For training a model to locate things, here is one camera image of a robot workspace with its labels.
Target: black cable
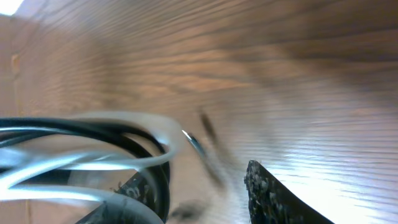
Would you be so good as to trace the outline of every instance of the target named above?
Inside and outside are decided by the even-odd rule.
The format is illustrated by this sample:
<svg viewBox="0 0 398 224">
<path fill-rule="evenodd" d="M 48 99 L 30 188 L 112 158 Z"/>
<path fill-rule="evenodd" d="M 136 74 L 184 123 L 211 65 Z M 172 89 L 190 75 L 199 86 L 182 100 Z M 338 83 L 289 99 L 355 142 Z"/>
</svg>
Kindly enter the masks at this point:
<svg viewBox="0 0 398 224">
<path fill-rule="evenodd" d="M 127 138 L 123 133 L 135 134 L 152 142 L 160 152 L 165 152 L 159 142 L 150 134 L 130 126 L 110 122 L 88 122 L 53 118 L 3 118 L 0 119 L 0 147 L 41 138 L 51 134 L 81 136 L 118 146 L 132 155 L 143 158 L 152 155 L 140 144 Z M 156 195 L 153 210 L 166 222 L 170 207 L 170 166 L 169 163 L 147 169 L 154 177 Z"/>
</svg>

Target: cable bundle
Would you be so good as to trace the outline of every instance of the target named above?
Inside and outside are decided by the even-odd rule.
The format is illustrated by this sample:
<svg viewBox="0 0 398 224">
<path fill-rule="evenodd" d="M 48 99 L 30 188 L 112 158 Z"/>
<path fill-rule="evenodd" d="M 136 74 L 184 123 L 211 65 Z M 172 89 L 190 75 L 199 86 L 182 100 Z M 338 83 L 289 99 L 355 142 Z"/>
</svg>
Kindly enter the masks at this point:
<svg viewBox="0 0 398 224">
<path fill-rule="evenodd" d="M 13 146 L 18 143 L 43 138 L 50 135 L 68 135 L 91 138 L 106 142 L 124 149 L 135 156 L 131 159 L 114 151 L 103 149 L 74 149 L 51 155 L 38 161 L 14 167 L 0 174 L 0 200 L 69 198 L 106 202 L 108 205 L 123 206 L 123 209 L 135 220 L 146 223 L 164 223 L 167 220 L 170 206 L 170 166 L 168 161 L 181 147 L 183 135 L 176 134 L 176 122 L 171 119 L 144 113 L 104 112 L 91 114 L 94 118 L 119 118 L 135 116 L 138 125 L 155 130 L 156 137 L 133 126 L 104 120 L 82 121 L 74 119 L 52 118 L 4 118 L 0 119 L 0 150 L 1 147 Z M 138 142 L 126 135 L 140 136 L 150 141 L 163 155 L 152 157 Z M 166 152 L 162 144 L 169 145 Z M 140 172 L 154 192 L 153 211 L 144 204 L 124 195 L 104 190 L 72 187 L 67 185 L 24 185 L 21 182 L 45 172 L 62 170 L 122 170 L 135 169 Z"/>
</svg>

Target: wooden floor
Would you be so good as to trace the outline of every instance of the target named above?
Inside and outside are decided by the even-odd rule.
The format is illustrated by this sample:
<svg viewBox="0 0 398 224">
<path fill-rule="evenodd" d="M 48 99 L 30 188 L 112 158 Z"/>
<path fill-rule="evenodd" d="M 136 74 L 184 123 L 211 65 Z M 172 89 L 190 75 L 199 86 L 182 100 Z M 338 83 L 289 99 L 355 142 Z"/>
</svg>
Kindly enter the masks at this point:
<svg viewBox="0 0 398 224">
<path fill-rule="evenodd" d="M 25 0 L 11 27 L 24 116 L 162 113 L 213 150 L 210 115 L 242 166 L 220 199 L 175 160 L 202 223 L 248 223 L 249 159 L 336 223 L 398 222 L 398 1 Z"/>
</svg>

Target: wire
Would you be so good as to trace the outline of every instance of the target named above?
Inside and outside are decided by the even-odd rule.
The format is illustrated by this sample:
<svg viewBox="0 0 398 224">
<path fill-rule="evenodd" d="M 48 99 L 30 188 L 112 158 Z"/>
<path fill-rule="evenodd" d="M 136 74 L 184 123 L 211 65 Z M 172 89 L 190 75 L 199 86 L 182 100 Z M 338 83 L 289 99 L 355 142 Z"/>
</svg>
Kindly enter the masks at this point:
<svg viewBox="0 0 398 224">
<path fill-rule="evenodd" d="M 156 196 L 156 200 L 153 198 L 155 200 L 154 211 L 163 222 L 167 220 L 170 206 L 170 166 L 168 161 L 177 153 L 176 148 L 171 147 L 170 151 L 166 152 L 156 138 L 147 132 L 138 128 L 109 121 L 74 121 L 53 118 L 0 119 L 0 147 L 11 146 L 53 134 L 81 136 L 107 142 L 126 150 L 128 153 L 140 159 L 130 159 L 122 154 L 98 150 L 75 151 L 66 154 L 59 154 L 55 157 L 45 158 L 33 164 L 28 164 L 24 167 L 19 167 L 1 174 L 0 190 L 2 190 L 2 192 L 0 194 L 0 200 L 17 199 L 20 198 L 21 195 L 24 195 L 26 198 L 38 197 L 28 195 L 37 194 L 38 190 L 43 189 L 45 189 L 47 192 L 53 193 L 65 189 L 76 190 L 80 191 L 80 193 L 84 192 L 84 194 L 88 196 L 85 199 L 89 200 L 88 198 L 91 198 L 90 195 L 92 196 L 93 194 L 87 194 L 90 193 L 90 191 L 85 189 L 82 190 L 68 187 L 60 190 L 56 189 L 55 187 L 25 187 L 23 189 L 23 194 L 18 196 L 18 194 L 21 193 L 21 189 L 20 191 L 17 191 L 13 185 L 16 185 L 35 175 L 59 168 L 80 170 L 137 169 L 142 173 L 148 173 L 151 179 L 149 182 L 154 182 L 154 192 Z M 142 138 L 146 138 L 164 154 L 161 156 L 152 157 L 152 155 L 140 144 L 126 137 L 124 134 L 134 134 Z M 63 194 L 61 195 L 58 194 L 57 197 L 66 197 L 65 192 L 66 191 L 63 191 Z M 97 196 L 108 195 L 107 193 L 99 191 L 96 191 L 95 193 Z M 41 198 L 54 197 L 49 196 L 49 194 L 40 195 Z M 100 197 L 93 197 L 91 199 L 99 200 L 99 198 Z"/>
</svg>

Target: brown wood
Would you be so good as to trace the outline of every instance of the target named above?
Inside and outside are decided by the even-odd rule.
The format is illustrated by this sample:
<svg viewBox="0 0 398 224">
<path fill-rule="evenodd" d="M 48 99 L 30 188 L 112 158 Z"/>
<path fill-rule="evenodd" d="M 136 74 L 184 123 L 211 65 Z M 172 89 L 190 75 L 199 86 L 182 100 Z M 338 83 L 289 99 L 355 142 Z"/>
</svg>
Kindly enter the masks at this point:
<svg viewBox="0 0 398 224">
<path fill-rule="evenodd" d="M 205 141 L 203 107 L 242 173 L 225 205 L 175 160 L 174 206 L 226 207 L 202 223 L 247 223 L 249 159 L 334 222 L 398 220 L 398 1 L 25 0 L 12 28 L 24 115 L 142 110 Z"/>
</svg>

